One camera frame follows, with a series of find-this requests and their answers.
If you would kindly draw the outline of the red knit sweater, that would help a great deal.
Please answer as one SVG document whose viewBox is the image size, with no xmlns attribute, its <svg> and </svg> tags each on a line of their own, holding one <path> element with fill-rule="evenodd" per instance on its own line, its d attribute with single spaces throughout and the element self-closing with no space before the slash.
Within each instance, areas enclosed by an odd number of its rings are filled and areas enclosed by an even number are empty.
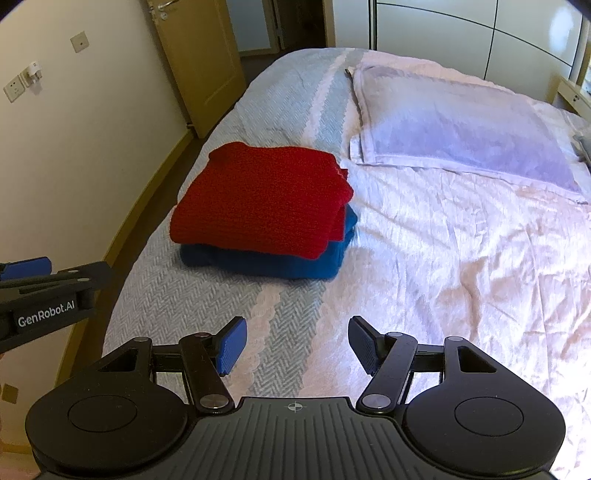
<svg viewBox="0 0 591 480">
<path fill-rule="evenodd" d="M 231 142 L 208 154 L 173 210 L 169 235 L 181 245 L 315 260 L 344 238 L 352 199 L 332 154 Z"/>
</svg>

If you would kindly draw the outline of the folded blue garment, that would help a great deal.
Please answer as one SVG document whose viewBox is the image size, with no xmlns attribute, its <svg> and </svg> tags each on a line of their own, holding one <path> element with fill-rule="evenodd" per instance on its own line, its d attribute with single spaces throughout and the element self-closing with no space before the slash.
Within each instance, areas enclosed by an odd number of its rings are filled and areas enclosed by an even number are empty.
<svg viewBox="0 0 591 480">
<path fill-rule="evenodd" d="M 346 249 L 355 236 L 358 216 L 351 206 L 346 208 L 345 236 L 342 241 L 329 242 L 318 259 L 308 260 L 290 255 L 222 250 L 207 245 L 181 245 L 180 261 L 188 268 L 214 267 L 246 276 L 273 277 L 286 280 L 329 280 L 342 267 Z"/>
</svg>

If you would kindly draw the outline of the white bed duvet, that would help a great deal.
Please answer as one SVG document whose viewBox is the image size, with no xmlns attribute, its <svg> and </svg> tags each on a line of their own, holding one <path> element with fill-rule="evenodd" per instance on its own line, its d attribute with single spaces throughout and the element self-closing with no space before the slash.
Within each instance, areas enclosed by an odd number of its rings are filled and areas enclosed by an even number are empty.
<svg viewBox="0 0 591 480">
<path fill-rule="evenodd" d="M 339 274 L 283 281 L 189 270 L 162 223 L 126 279 L 105 350 L 138 336 L 171 344 L 242 316 L 249 339 L 225 380 L 232 396 L 355 398 L 369 378 L 349 347 L 351 317 L 423 344 L 458 335 L 558 406 L 567 431 L 553 472 L 588 478 L 589 205 L 475 174 L 352 163 L 360 114 L 349 69 L 362 62 L 460 78 L 376 51 L 290 53 L 253 80 L 192 167 L 198 174 L 211 150 L 232 141 L 335 154 L 359 218 Z"/>
</svg>

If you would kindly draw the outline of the lilac blanket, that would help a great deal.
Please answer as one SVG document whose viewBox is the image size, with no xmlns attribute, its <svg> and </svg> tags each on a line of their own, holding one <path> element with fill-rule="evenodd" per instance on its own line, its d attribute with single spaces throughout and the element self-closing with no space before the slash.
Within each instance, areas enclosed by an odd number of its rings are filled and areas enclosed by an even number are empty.
<svg viewBox="0 0 591 480">
<path fill-rule="evenodd" d="M 368 63 L 352 81 L 358 162 L 479 174 L 589 201 L 587 168 L 524 96 Z"/>
</svg>

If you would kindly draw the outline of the wooden door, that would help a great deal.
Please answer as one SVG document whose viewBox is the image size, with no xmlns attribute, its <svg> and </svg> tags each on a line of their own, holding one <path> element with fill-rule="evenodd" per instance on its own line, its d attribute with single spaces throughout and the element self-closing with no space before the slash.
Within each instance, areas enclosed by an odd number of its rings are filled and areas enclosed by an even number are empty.
<svg viewBox="0 0 591 480">
<path fill-rule="evenodd" d="M 228 6 L 179 0 L 147 8 L 192 126 L 205 138 L 246 89 Z"/>
</svg>

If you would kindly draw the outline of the light blue cushion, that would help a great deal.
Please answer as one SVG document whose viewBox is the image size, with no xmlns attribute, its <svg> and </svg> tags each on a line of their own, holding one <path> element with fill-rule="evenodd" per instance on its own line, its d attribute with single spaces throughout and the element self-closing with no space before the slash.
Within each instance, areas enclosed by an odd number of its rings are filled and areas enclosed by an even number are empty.
<svg viewBox="0 0 591 480">
<path fill-rule="evenodd" d="M 591 164 L 591 137 L 589 134 L 577 133 L 572 137 L 571 144 L 582 162 Z"/>
</svg>

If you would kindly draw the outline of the wall outlet with plug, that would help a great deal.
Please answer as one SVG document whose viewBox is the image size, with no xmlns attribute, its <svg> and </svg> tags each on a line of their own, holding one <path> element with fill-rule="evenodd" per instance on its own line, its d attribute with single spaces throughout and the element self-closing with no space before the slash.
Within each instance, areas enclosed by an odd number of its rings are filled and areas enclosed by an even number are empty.
<svg viewBox="0 0 591 480">
<path fill-rule="evenodd" d="M 17 76 L 10 80 L 4 87 L 3 92 L 10 103 L 14 103 L 27 88 L 42 79 L 42 67 L 38 61 L 30 63 Z"/>
</svg>

